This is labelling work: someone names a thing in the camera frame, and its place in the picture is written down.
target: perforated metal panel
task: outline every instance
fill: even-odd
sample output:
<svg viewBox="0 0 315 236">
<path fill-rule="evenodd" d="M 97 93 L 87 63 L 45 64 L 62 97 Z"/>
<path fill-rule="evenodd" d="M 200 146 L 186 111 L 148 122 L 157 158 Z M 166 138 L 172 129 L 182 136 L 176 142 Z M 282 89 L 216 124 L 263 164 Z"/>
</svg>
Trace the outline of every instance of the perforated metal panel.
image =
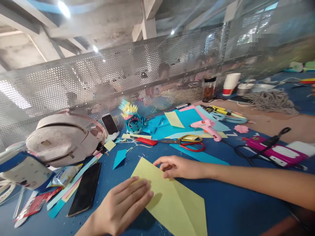
<svg viewBox="0 0 315 236">
<path fill-rule="evenodd" d="M 291 60 L 314 59 L 314 13 L 300 7 L 288 15 L 283 9 L 0 74 L 0 151 L 25 140 L 41 118 L 62 109 L 100 122 L 111 113 L 121 127 L 122 99 L 150 117 L 201 99 L 204 77 L 217 76 L 220 90 L 228 73 L 261 78 Z M 296 30 L 289 27 L 293 23 Z M 276 55 L 248 54 L 253 29 L 280 35 Z"/>
</svg>

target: white backpack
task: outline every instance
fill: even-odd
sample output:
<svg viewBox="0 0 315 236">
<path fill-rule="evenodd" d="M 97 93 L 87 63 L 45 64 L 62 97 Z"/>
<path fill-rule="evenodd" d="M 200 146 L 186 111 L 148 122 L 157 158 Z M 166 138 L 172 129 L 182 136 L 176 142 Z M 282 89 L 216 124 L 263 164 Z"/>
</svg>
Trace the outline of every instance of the white backpack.
<svg viewBox="0 0 315 236">
<path fill-rule="evenodd" d="M 96 127 L 89 131 L 78 117 Z M 64 110 L 41 119 L 36 130 L 27 138 L 26 147 L 37 153 L 37 158 L 42 162 L 63 167 L 97 154 L 96 147 L 99 143 L 103 145 L 105 139 L 106 131 L 99 122 Z"/>
</svg>

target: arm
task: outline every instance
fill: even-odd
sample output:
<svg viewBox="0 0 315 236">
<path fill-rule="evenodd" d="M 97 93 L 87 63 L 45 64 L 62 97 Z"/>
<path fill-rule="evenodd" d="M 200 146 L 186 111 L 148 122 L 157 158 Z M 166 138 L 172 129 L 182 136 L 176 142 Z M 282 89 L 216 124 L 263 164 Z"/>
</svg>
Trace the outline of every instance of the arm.
<svg viewBox="0 0 315 236">
<path fill-rule="evenodd" d="M 131 177 L 112 188 L 75 236 L 120 235 L 153 196 L 147 180 Z"/>
<path fill-rule="evenodd" d="M 225 166 L 195 162 L 178 156 L 154 162 L 165 171 L 164 178 L 210 178 L 264 193 L 315 211 L 315 175 L 297 171 Z"/>
</svg>

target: concrete ceiling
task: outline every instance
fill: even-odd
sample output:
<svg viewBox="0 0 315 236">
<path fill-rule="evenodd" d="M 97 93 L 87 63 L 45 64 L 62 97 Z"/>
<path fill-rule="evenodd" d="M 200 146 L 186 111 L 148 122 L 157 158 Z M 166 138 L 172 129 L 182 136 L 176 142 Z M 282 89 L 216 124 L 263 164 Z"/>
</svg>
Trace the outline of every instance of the concrete ceiling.
<svg viewBox="0 0 315 236">
<path fill-rule="evenodd" d="M 0 72 L 90 52 L 93 45 L 100 50 L 132 42 L 149 4 L 146 21 L 154 20 L 160 36 L 223 22 L 226 6 L 235 0 L 144 1 L 64 0 L 71 13 L 66 18 L 57 0 L 0 0 Z M 261 4 L 244 2 L 246 8 Z M 201 15 L 205 18 L 196 23 Z"/>
</svg>

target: backpack strap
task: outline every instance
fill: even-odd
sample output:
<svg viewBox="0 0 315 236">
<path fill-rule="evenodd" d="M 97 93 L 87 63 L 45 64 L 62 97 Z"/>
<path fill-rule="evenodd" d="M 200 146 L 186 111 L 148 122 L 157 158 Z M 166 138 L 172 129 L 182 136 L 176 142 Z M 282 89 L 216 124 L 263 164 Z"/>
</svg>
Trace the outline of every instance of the backpack strap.
<svg viewBox="0 0 315 236">
<path fill-rule="evenodd" d="M 67 114 L 67 115 L 71 115 L 71 116 L 76 116 L 82 119 L 85 119 L 91 123 L 93 123 L 94 125 L 96 125 L 95 127 L 91 128 L 91 133 L 98 138 L 98 140 L 101 142 L 102 145 L 105 144 L 105 140 L 106 140 L 106 130 L 105 128 L 101 125 L 101 123 L 99 123 L 98 121 L 90 118 L 89 116 L 85 116 L 85 115 L 81 115 L 81 114 L 76 114 L 76 113 L 71 113 L 69 109 L 66 110 L 62 110 L 60 112 L 58 112 L 57 114 Z"/>
</svg>

